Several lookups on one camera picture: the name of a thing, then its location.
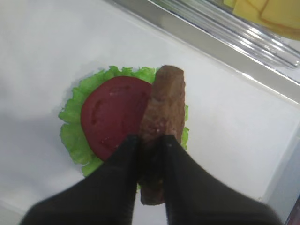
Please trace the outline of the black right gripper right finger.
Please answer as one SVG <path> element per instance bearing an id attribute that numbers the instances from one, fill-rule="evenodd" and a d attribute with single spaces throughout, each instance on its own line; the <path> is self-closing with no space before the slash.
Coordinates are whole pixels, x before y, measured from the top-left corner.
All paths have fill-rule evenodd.
<path id="1" fill-rule="evenodd" d="M 170 225 L 280 225 L 274 210 L 223 184 L 200 167 L 174 136 L 161 138 Z"/>

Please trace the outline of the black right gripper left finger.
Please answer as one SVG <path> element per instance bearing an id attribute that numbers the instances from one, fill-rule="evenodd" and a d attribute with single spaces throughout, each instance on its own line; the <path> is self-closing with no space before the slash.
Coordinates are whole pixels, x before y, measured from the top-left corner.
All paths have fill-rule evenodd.
<path id="1" fill-rule="evenodd" d="M 129 135 L 92 174 L 33 205 L 22 225 L 130 225 L 138 180 L 139 139 Z"/>

